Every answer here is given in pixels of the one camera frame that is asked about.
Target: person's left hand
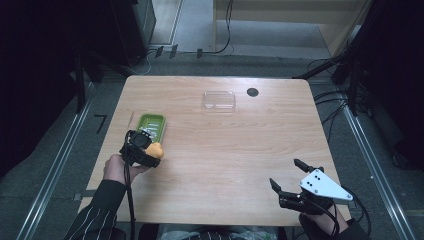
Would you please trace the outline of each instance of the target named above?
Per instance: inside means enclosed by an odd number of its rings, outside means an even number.
[[[103,169],[103,179],[118,181],[126,185],[125,176],[124,176],[124,166],[125,166],[125,162],[122,159],[121,155],[110,156],[109,160],[106,161],[105,167]],[[150,169],[149,167],[145,167],[145,166],[137,166],[137,167],[130,166],[129,170],[130,170],[131,183],[133,182],[134,178],[138,174],[143,173],[149,169]]]

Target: striped sleeve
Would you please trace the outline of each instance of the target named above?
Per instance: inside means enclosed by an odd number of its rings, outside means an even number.
[[[125,185],[103,180],[91,203],[81,210],[64,239],[110,239],[116,224],[116,211],[125,195]]]

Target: person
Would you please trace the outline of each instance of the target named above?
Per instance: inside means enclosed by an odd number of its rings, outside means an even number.
[[[91,203],[78,213],[64,239],[123,240],[126,238],[126,234],[115,227],[116,212],[126,191],[124,166],[125,162],[120,155],[112,155],[110,159],[106,161],[103,179]],[[131,183],[137,175],[148,170],[149,168],[144,166],[130,166],[129,173]],[[336,238],[337,240],[368,239],[367,234],[359,224],[352,219],[345,221],[336,206],[333,205],[329,211],[331,213],[337,211],[337,221],[340,226],[340,233]],[[306,227],[305,231],[307,233],[308,231],[311,233],[321,229],[328,237],[331,235],[334,227],[333,220],[325,214],[306,215],[302,213],[300,214],[300,221],[302,226],[304,226],[304,228]],[[231,235],[232,233],[229,232],[228,228],[219,226],[204,228],[203,230],[200,228],[198,231],[194,231],[193,234],[187,239],[235,239],[231,237],[234,235]],[[239,236],[239,239],[244,239],[242,235],[236,235],[236,239],[237,236]]]

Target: black sleeve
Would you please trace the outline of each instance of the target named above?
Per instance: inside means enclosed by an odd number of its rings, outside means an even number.
[[[347,221],[349,228],[337,236],[337,240],[368,240],[370,239],[364,229],[355,219]]]
[[[91,203],[78,213],[64,239],[111,239],[116,211],[126,187],[120,182],[103,180]]]

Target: wooden tabletop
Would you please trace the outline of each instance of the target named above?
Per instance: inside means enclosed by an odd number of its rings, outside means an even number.
[[[259,94],[246,91],[256,88]],[[232,91],[234,112],[202,108],[205,91]],[[299,193],[307,174],[299,158],[338,182],[309,85],[297,79],[132,76],[127,79],[88,190],[96,189],[110,155],[145,113],[165,116],[165,157],[132,184],[138,222],[297,226],[281,209],[269,178]],[[81,207],[88,205],[84,198]],[[347,207],[341,211],[349,217]],[[124,198],[119,221],[129,221]]]

